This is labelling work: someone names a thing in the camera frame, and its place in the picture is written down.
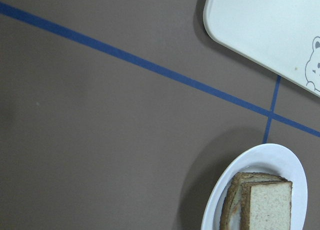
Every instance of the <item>cartoon bear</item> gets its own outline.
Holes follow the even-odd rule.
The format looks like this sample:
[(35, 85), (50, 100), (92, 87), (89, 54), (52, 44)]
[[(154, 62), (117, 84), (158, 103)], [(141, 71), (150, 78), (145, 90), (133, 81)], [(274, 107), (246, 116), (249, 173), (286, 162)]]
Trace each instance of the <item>cartoon bear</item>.
[(314, 38), (312, 43), (313, 52), (310, 60), (305, 65), (306, 86), (320, 92), (320, 37)]

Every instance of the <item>bread slice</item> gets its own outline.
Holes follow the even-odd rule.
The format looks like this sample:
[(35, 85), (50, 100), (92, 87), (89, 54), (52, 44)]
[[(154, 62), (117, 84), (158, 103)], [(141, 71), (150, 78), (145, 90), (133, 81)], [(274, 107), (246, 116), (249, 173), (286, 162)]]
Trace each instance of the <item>bread slice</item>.
[(220, 230), (239, 229), (241, 219), (241, 197), (242, 183), (281, 181), (287, 180), (283, 177), (264, 172), (238, 172), (231, 181), (231, 185), (224, 199), (221, 217)]
[(244, 182), (241, 230), (290, 230), (292, 182)]

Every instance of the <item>blue line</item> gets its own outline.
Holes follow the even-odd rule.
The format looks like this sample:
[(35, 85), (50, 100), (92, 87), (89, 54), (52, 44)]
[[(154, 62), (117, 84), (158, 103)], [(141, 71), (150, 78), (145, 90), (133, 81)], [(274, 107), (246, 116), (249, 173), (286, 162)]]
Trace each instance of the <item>blue line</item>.
[(265, 131), (264, 131), (264, 136), (263, 136), (263, 141), (262, 141), (262, 143), (264, 143), (264, 144), (267, 143), (268, 138), (269, 138), (271, 122), (272, 122), (272, 118), (273, 118), (273, 113), (275, 111), (278, 92), (279, 92), (280, 80), (281, 80), (281, 76), (278, 75), (276, 78), (275, 87), (274, 87), (274, 91), (273, 91), (273, 97), (272, 97), (272, 102), (271, 102), (271, 107), (270, 107), (270, 115), (268, 116), (268, 120), (267, 120), (266, 126), (265, 126)]
[(280, 122), (280, 123), (289, 125), (291, 127), (294, 127), (296, 129), (299, 129), (301, 131), (304, 131), (304, 132), (306, 132), (308, 134), (312, 134), (312, 135), (317, 136), (317, 137), (320, 138), (320, 131), (314, 130), (314, 129), (310, 128), (310, 127), (307, 127), (307, 126), (302, 125), (302, 124), (300, 124), (300, 123), (298, 123), (296, 121), (293, 121), (291, 119), (288, 119), (288, 118), (286, 118), (284, 116), (281, 116), (281, 115), (278, 115), (278, 114), (275, 114), (275, 113), (272, 115), (272, 118), (274, 120)]
[(82, 45), (88, 46), (88, 47), (93, 48), (95, 50), (109, 54), (109, 55), (114, 56), (116, 58), (122, 59), (124, 61), (129, 62), (129, 63), (135, 64), (135, 65), (140, 66), (144, 69), (150, 70), (154, 73), (160, 74), (162, 76), (165, 76), (165, 77), (170, 78), (172, 80), (178, 81), (180, 83), (183, 83), (185, 85), (188, 85), (190, 87), (193, 87), (195, 89), (203, 91), (205, 93), (211, 94), (211, 95), (216, 96), (221, 99), (224, 99), (230, 103), (236, 104), (236, 105), (241, 106), (246, 109), (249, 109), (253, 112), (259, 113), (264, 116), (269, 115), (269, 111), (262, 108), (262, 107), (254, 105), (250, 102), (247, 102), (247, 101), (242, 100), (238, 97), (235, 97), (233, 95), (225, 93), (221, 90), (218, 90), (214, 87), (211, 87), (209, 85), (201, 83), (201, 82), (194, 80), (190, 77), (187, 77), (185, 75), (182, 75), (180, 73), (177, 73), (175, 71), (167, 69), (163, 66), (160, 66), (160, 65), (152, 63), (148, 60), (145, 60), (141, 57), (135, 56), (131, 53), (128, 53), (126, 51), (118, 49), (114, 46), (103, 43), (103, 42), (98, 41), (96, 39), (93, 39), (89, 36), (83, 35), (81, 33), (78, 33), (76, 31), (68, 29), (64, 26), (61, 26), (61, 25), (58, 25), (58, 24), (53, 23), (51, 21), (45, 20), (43, 18), (40, 18), (38, 16), (35, 16), (35, 15), (30, 14), (25, 11), (22, 11), (20, 9), (17, 9), (15, 7), (12, 7), (12, 6), (7, 5), (5, 3), (2, 3), (2, 2), (0, 2), (0, 13), (6, 15), (8, 17), (20, 20), (24, 23), (33, 25), (33, 26), (38, 27), (40, 29), (46, 30), (46, 31), (51, 32), (53, 34), (59, 35), (61, 37), (67, 38), (69, 40), (75, 41), (75, 42), (80, 43)]

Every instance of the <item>white plate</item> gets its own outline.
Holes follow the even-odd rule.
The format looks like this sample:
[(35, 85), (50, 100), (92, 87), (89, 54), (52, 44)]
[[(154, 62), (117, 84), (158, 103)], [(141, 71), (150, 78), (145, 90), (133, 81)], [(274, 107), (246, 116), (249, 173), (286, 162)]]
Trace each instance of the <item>white plate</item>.
[(292, 181), (291, 230), (302, 230), (308, 202), (305, 171), (288, 148), (278, 144), (262, 144), (239, 155), (223, 172), (207, 202), (201, 230), (219, 230), (223, 201), (230, 180), (238, 172), (261, 172), (282, 176)]
[(320, 97), (320, 0), (206, 0), (216, 42)]

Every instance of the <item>gray table surface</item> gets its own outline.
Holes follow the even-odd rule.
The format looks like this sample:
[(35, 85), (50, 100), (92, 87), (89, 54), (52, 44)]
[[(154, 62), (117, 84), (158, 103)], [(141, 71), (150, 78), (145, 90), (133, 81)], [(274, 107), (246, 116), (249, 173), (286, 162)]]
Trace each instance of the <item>gray table surface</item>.
[(1, 229), (200, 229), (264, 140), (300, 159), (320, 228), (320, 98), (211, 40), (204, 5), (0, 0)]

